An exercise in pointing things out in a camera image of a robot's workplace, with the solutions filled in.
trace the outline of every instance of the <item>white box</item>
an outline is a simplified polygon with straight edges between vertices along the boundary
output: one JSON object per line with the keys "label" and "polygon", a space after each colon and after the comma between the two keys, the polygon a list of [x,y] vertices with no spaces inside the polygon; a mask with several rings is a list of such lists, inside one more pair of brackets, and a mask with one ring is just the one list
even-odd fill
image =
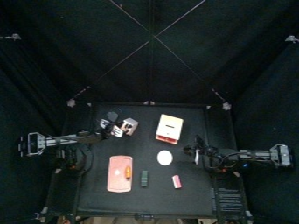
{"label": "white box", "polygon": [[182,119],[161,114],[154,139],[177,144],[182,128]]}

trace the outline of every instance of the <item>pink plate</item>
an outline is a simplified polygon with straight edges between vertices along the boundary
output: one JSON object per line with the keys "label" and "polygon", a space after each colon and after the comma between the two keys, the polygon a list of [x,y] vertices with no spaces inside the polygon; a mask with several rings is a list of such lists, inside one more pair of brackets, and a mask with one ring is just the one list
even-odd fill
{"label": "pink plate", "polygon": [[[113,156],[109,158],[106,172],[106,190],[113,193],[130,191],[132,185],[132,163],[133,159],[128,156]],[[130,169],[130,178],[126,178],[126,168]]]}

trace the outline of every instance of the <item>white plate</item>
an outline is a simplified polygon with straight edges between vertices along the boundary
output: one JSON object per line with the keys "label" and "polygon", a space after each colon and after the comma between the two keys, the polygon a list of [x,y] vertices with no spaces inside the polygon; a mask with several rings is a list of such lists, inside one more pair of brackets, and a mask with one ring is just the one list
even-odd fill
{"label": "white plate", "polygon": [[161,150],[157,153],[157,162],[160,165],[168,165],[173,161],[173,155],[168,150]]}

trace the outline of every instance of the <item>dark green object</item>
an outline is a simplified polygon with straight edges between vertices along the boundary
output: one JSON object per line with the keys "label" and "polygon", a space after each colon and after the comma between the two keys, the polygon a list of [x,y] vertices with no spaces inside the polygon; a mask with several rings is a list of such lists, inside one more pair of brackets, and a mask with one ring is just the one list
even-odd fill
{"label": "dark green object", "polygon": [[141,186],[146,186],[148,171],[141,173]]}

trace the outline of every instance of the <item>black fabric enclosure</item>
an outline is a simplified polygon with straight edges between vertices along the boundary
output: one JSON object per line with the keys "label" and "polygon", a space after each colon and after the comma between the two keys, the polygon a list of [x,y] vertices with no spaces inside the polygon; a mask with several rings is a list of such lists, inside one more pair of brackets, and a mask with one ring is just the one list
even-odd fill
{"label": "black fabric enclosure", "polygon": [[[69,99],[226,102],[237,148],[285,144],[297,158],[297,11],[296,0],[0,1],[0,222],[36,222],[52,170],[46,155],[20,158],[17,137],[60,135]],[[297,166],[244,180],[262,223],[297,223]]]}

